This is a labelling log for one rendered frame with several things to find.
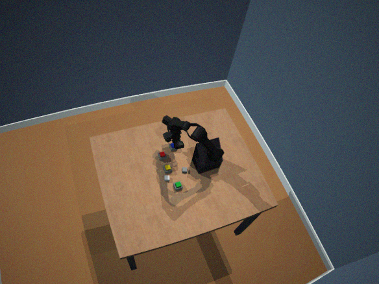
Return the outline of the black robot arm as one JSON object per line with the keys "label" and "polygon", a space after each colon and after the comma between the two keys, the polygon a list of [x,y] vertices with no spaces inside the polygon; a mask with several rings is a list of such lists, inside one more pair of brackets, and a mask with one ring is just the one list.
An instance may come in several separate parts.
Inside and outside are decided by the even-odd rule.
{"label": "black robot arm", "polygon": [[[175,139],[174,135],[172,134],[172,131],[174,133],[179,133],[181,130],[184,130],[192,140],[202,143],[208,149],[208,159],[211,159],[212,162],[218,163],[219,160],[222,158],[223,154],[225,153],[223,149],[215,146],[207,138],[208,133],[206,132],[205,128],[197,123],[181,121],[178,117],[170,118],[168,115],[162,118],[162,123],[164,123],[168,129],[170,129],[169,132],[163,133],[163,137],[167,142],[170,142],[171,140]],[[191,136],[188,134],[188,129],[190,128],[190,126],[197,126],[197,128],[194,130]]]}

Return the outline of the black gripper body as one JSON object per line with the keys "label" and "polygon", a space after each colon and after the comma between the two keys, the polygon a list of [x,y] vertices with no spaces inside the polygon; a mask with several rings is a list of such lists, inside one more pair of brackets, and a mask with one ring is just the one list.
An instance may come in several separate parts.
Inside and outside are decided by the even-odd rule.
{"label": "black gripper body", "polygon": [[[171,130],[172,131],[172,130]],[[180,141],[180,134],[181,134],[182,132],[180,131],[179,133],[174,133],[173,131],[172,131],[172,134],[174,135],[174,147],[175,147],[175,149],[180,149],[180,148],[184,148],[184,143],[183,143],[183,141]]]}

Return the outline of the green button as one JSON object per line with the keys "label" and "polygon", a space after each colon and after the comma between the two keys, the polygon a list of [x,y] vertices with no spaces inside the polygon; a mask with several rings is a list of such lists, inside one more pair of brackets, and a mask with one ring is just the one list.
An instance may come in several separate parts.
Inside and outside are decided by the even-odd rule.
{"label": "green button", "polygon": [[178,181],[178,182],[174,182],[173,183],[173,186],[175,188],[175,191],[178,191],[178,190],[181,190],[183,188],[182,184],[181,184],[181,181]]}

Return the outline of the blue button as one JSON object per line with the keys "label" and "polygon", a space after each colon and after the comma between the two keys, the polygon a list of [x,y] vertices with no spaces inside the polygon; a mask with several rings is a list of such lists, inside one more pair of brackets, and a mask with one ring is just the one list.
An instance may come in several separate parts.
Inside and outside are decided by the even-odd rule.
{"label": "blue button", "polygon": [[169,148],[170,148],[171,151],[178,150],[178,149],[175,149],[173,143],[170,143],[170,144],[169,144]]}

